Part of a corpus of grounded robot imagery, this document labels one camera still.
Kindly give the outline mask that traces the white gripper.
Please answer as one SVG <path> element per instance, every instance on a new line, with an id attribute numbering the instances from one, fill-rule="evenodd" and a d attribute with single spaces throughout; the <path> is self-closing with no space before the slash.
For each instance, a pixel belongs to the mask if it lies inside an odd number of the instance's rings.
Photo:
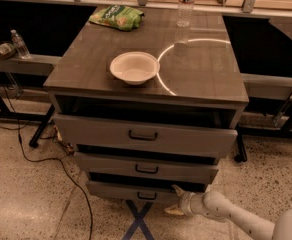
<path id="1" fill-rule="evenodd" d="M 164 209 L 164 211 L 171 215 L 183 216 L 184 214 L 187 216 L 193 216 L 194 212 L 191 209 L 191 199 L 194 196 L 193 192 L 186 192 L 181 187 L 173 184 L 173 189 L 175 190 L 176 194 L 179 199 L 179 206 L 174 204 L 170 207 Z"/>

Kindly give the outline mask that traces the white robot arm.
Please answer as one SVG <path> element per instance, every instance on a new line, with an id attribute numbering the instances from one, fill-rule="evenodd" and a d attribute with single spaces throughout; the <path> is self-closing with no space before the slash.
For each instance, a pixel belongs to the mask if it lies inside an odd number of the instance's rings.
<path id="1" fill-rule="evenodd" d="M 201 215 L 222 222 L 230 220 L 253 240 L 292 240 L 292 209 L 283 212 L 275 223 L 263 219 L 229 201 L 217 191 L 194 193 L 174 185 L 178 202 L 165 211 L 173 215 Z"/>

